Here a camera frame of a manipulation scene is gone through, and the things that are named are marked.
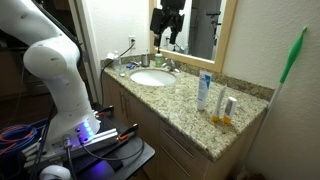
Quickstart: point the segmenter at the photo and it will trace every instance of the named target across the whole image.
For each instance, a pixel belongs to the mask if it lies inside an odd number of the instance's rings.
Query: white sink basin
[[[130,77],[134,82],[147,86],[166,86],[176,82],[176,77],[170,73],[145,69],[133,73]]]

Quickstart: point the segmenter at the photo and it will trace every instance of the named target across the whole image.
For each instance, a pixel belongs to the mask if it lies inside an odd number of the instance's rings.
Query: white bottle
[[[118,72],[121,71],[121,58],[118,54],[118,51],[114,51],[113,68],[114,68],[114,70],[116,70]]]
[[[189,54],[189,44],[186,44],[186,47],[184,48],[184,53]]]

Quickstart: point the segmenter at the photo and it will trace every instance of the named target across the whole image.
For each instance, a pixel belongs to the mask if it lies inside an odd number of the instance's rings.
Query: soap bottle
[[[162,67],[163,64],[163,56],[160,53],[160,51],[158,50],[158,52],[156,53],[155,57],[154,57],[154,61],[155,61],[155,67]]]
[[[184,53],[185,53],[186,55],[189,54],[189,44],[186,44],[186,47],[184,48]]]

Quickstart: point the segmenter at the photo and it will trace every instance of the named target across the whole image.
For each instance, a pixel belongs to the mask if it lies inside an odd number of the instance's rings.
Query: wooden cabinet
[[[104,76],[104,106],[114,106],[114,115],[118,121],[126,126],[132,126],[130,98],[132,97],[117,82],[108,76]]]
[[[124,124],[138,123],[138,135],[155,150],[155,156],[143,167],[151,180],[232,179],[261,122],[261,119],[255,121],[221,159],[213,163],[109,75],[105,75],[103,81],[105,106],[114,105],[116,118]]]
[[[138,135],[155,150],[154,157],[143,170],[150,179],[159,179],[159,118],[111,77],[105,75],[103,82],[104,105],[113,105],[117,120],[128,127],[138,123]]]

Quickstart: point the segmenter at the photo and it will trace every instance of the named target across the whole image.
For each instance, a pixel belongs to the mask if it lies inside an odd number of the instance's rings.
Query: wall
[[[129,48],[129,36],[136,37],[136,49],[124,56],[137,55],[149,48],[148,0],[92,0],[86,3],[98,60],[109,52],[119,54]]]
[[[320,3],[238,1],[223,73],[275,88],[307,25],[301,53],[261,132],[248,168],[267,179],[320,179]]]

